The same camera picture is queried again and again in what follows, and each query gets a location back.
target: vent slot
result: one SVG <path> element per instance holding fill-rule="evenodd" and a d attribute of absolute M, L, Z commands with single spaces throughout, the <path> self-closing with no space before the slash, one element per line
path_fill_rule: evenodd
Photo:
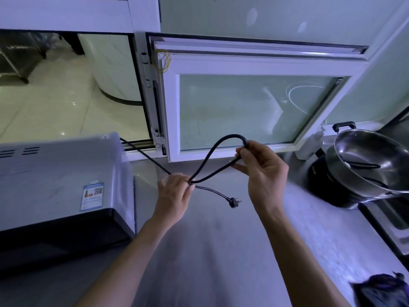
<path fill-rule="evenodd" d="M 23 152 L 21 155 L 30 155 L 30 154 L 37 154 L 39 151 L 40 147 L 39 146 L 34 146 L 34 147 L 26 147 L 24 148 Z"/>
<path fill-rule="evenodd" d="M 4 150 L 0 151 L 0 158 L 12 157 L 16 150 Z"/>

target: black power cord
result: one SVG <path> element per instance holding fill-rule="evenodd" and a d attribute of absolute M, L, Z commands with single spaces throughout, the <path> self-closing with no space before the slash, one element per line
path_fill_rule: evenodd
<path fill-rule="evenodd" d="M 227 139 L 231 139 L 231 138 L 238 138 L 241 139 L 243 141 L 243 145 L 245 148 L 248 149 L 249 144 L 247 142 L 247 139 L 244 138 L 242 135 L 227 135 L 224 136 L 223 138 L 221 138 L 219 141 L 217 141 L 213 147 L 210 149 L 210 151 L 208 152 L 208 154 L 206 155 L 206 157 L 204 158 L 202 164 L 200 165 L 200 167 L 196 170 L 196 172 L 190 177 L 190 179 L 188 180 L 188 184 L 192 185 L 192 184 L 197 184 L 200 182 L 203 182 L 209 178 L 211 178 L 212 176 L 214 176 L 215 174 L 218 174 L 220 171 L 225 170 L 226 168 L 230 167 L 231 165 L 235 164 L 236 162 L 238 162 L 241 159 L 241 156 L 238 155 L 238 157 L 236 157 L 235 159 L 233 159 L 231 162 L 229 162 L 228 164 L 224 165 L 223 167 L 217 169 L 216 171 L 214 171 L 213 173 L 211 173 L 210 175 L 205 176 L 204 178 L 200 179 L 200 180 L 196 180 L 193 181 L 193 179 L 199 174 L 199 172 L 203 169 L 203 166 L 206 164 L 206 162 L 209 160 L 210 156 L 212 155 L 212 153 L 215 151 L 215 149 L 223 142 L 226 141 Z M 163 171 L 165 171 L 167 174 L 171 174 L 171 172 L 169 170 L 167 170 L 165 167 L 163 167 L 160 163 L 158 163 L 156 160 L 154 160 L 153 158 L 151 158 L 150 156 L 148 156 L 146 153 L 144 153 L 141 149 L 137 148 L 135 145 L 133 145 L 132 143 L 126 141 L 125 139 L 120 138 L 122 142 L 126 143 L 127 145 L 131 146 L 133 149 L 137 150 L 138 152 L 140 152 L 143 156 L 145 156 L 147 159 L 149 159 L 150 161 L 154 162 L 155 165 L 157 165 L 160 169 L 162 169 Z M 229 198 L 225 195 L 223 195 L 222 193 L 219 193 L 218 191 L 215 191 L 211 188 L 208 187 L 203 187 L 203 186 L 196 186 L 196 188 L 200 189 L 200 190 L 206 190 L 206 191 L 211 191 L 219 196 L 222 196 L 224 199 L 226 199 L 229 203 L 229 205 L 232 208 L 236 208 L 238 206 L 238 203 L 240 201 L 238 201 L 236 198 Z"/>

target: yellow string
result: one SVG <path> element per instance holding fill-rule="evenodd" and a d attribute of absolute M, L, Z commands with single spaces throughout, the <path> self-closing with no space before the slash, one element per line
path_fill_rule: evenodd
<path fill-rule="evenodd" d="M 166 71 L 168 71 L 169 66 L 171 64 L 171 53 L 169 53 L 166 49 L 158 49 L 156 50 L 156 53 L 164 53 L 165 55 L 165 63 L 163 64 L 162 68 L 159 68 L 158 65 L 156 65 L 156 63 L 153 63 L 153 66 L 156 68 L 156 70 L 158 70 L 160 73 L 165 73 Z"/>

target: pot rim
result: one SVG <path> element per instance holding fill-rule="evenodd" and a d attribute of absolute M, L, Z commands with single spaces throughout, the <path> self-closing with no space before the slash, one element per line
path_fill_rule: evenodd
<path fill-rule="evenodd" d="M 337 143 L 337 140 L 339 139 L 340 134 L 346 133 L 346 132 L 357 132 L 357 131 L 358 132 L 366 132 L 366 133 L 370 133 L 370 134 L 382 137 L 383 139 L 385 139 L 385 140 L 387 140 L 387 141 L 389 141 L 389 142 L 391 142 L 393 144 L 396 144 L 396 145 L 400 146 L 402 149 L 404 149 L 409 154 L 409 150 L 403 144 L 395 141 L 394 139 L 391 139 L 390 137 L 387 137 L 386 135 L 383 135 L 381 133 L 376 133 L 375 131 L 365 130 L 365 129 L 347 129 L 347 130 L 344 130 L 344 131 L 340 132 L 339 134 L 337 134 L 337 136 L 336 136 L 336 138 L 334 140 L 334 143 L 332 144 L 332 147 L 334 148 L 334 151 L 335 151 L 336 155 L 338 156 L 338 158 L 342 162 L 342 164 L 345 166 L 345 168 L 350 170 L 350 172 L 352 172 L 354 175 L 356 175 L 358 178 L 365 181 L 366 183 L 370 183 L 371 185 L 376 186 L 377 188 L 380 188 L 382 190 L 389 191 L 389 192 L 391 192 L 393 194 L 394 193 L 403 193 L 403 194 L 409 193 L 409 190 L 393 190 L 393 189 L 389 189 L 389 188 L 386 188 L 386 187 L 382 187 L 382 186 L 380 186 L 380 185 L 378 185 L 378 184 L 376 184 L 374 182 L 368 181 L 365 178 L 361 177 L 359 174 L 357 174 L 354 170 L 352 170 L 350 167 L 348 167 L 345 164 L 345 161 L 342 160 L 340 154 L 338 153 L 338 150 L 335 148 L 335 144 Z"/>

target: pot handle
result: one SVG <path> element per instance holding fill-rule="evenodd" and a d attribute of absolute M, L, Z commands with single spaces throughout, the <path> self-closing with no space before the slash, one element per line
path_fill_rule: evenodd
<path fill-rule="evenodd" d="M 354 122 L 343 122 L 343 123 L 333 124 L 333 130 L 336 133 L 339 133 L 340 132 L 340 127 L 345 127 L 345 126 L 349 126 L 351 129 L 356 129 L 357 128 Z"/>

